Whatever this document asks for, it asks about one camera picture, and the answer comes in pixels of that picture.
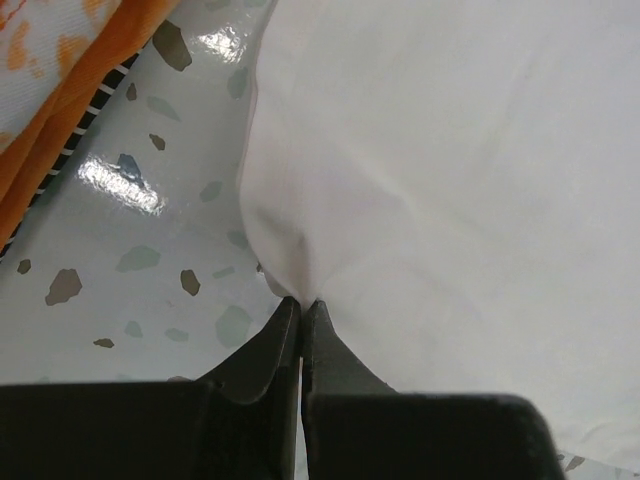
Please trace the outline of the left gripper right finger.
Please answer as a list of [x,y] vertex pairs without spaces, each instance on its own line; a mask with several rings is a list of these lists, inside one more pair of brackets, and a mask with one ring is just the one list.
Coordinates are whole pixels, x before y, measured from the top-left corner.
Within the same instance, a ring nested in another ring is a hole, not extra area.
[[561,479],[548,427],[523,398],[400,393],[337,335],[303,319],[302,421],[312,479]]

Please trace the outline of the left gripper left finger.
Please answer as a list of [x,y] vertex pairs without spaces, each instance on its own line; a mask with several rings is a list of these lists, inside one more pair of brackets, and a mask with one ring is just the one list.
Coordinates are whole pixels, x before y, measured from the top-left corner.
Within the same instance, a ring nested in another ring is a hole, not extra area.
[[195,380],[7,385],[5,479],[290,479],[299,304]]

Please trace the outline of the white floral print t-shirt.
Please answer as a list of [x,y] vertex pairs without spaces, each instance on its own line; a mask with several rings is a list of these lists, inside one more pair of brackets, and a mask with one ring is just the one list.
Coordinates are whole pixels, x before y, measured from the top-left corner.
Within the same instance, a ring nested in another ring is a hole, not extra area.
[[240,176],[269,280],[394,388],[639,466],[639,5],[279,1]]

